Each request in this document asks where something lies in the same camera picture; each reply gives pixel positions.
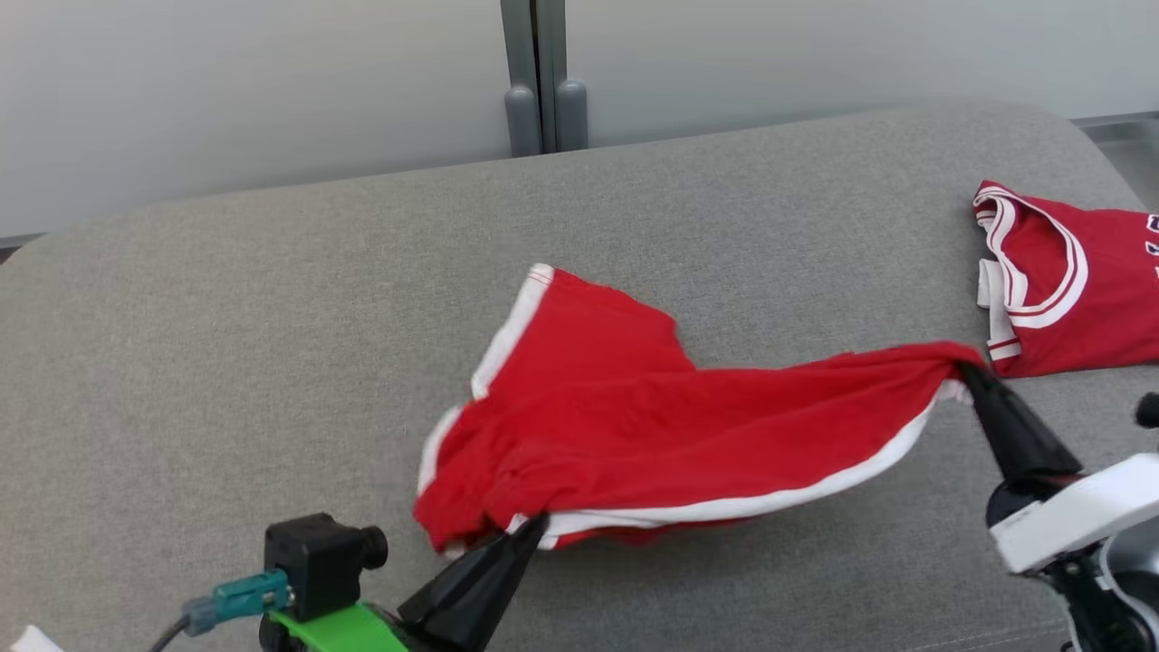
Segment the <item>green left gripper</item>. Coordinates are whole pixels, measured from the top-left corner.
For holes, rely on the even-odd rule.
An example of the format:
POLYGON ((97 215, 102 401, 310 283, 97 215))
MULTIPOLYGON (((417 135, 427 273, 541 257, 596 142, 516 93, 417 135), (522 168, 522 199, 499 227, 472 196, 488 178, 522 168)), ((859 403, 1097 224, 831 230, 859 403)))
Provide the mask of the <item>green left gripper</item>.
POLYGON ((263 627, 279 643, 274 651, 484 651, 533 554, 548 517, 484 539, 443 569, 398 607, 398 632, 388 618, 357 603, 323 618, 298 622, 267 611, 263 627))

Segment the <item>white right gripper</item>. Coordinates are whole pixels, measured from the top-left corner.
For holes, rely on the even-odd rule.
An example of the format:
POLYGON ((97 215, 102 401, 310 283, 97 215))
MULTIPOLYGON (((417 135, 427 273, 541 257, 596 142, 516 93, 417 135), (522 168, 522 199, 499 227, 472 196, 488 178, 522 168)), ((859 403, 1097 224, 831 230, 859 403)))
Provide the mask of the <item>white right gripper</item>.
MULTIPOLYGON (((960 362, 958 372, 1007 486, 1062 486, 1084 474, 1076 455, 1009 384, 974 362, 960 362)), ((1156 515, 1158 454, 1145 453, 1018 510, 989 532, 1007 570, 1026 574, 1156 515)))

